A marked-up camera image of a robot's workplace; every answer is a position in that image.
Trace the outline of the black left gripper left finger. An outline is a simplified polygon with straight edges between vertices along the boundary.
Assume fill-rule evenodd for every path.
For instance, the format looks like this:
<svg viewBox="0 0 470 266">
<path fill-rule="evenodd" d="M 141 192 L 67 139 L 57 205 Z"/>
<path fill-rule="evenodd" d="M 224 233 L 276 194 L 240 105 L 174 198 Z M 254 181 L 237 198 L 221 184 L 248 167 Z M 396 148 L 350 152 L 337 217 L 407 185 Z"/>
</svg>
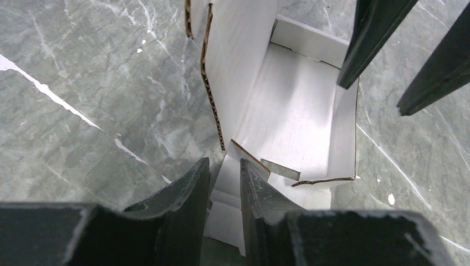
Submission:
<svg viewBox="0 0 470 266">
<path fill-rule="evenodd" d="M 149 198 L 113 211 L 95 203 L 1 203 L 2 265 L 199 265 L 210 161 Z"/>
</svg>

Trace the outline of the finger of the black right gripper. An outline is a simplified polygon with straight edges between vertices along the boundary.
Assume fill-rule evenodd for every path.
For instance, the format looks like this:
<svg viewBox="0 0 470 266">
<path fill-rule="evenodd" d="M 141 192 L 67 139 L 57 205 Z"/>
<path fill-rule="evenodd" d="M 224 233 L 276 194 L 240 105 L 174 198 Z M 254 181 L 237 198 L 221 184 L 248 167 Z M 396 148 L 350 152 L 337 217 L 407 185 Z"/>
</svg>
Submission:
<svg viewBox="0 0 470 266">
<path fill-rule="evenodd" d="M 417 0 L 357 0 L 351 41 L 336 84 L 348 89 L 408 15 Z"/>
<path fill-rule="evenodd" d="M 427 59 L 397 108 L 411 116 L 469 83 L 469 6 Z"/>
</svg>

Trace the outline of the white cardboard box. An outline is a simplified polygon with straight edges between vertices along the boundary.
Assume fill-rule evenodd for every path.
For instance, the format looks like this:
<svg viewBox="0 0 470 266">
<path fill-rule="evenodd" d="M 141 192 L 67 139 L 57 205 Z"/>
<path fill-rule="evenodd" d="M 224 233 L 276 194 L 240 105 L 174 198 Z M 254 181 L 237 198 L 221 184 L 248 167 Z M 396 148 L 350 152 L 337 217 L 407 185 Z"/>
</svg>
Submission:
<svg viewBox="0 0 470 266">
<path fill-rule="evenodd" d="M 240 160 L 305 209 L 329 209 L 353 181 L 358 84 L 337 85 L 348 42 L 279 14 L 278 1 L 186 1 L 200 70 L 226 156 L 205 236 L 245 255 Z"/>
</svg>

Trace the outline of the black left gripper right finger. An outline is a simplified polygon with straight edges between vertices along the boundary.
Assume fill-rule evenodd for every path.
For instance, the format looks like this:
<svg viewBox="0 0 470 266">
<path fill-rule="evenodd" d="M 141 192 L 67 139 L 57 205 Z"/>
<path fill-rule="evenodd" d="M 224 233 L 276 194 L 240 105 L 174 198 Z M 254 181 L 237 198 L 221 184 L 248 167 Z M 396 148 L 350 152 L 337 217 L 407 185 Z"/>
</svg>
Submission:
<svg viewBox="0 0 470 266">
<path fill-rule="evenodd" d="M 247 265 L 453 265 L 421 214 L 386 210 L 309 211 L 240 161 Z"/>
</svg>

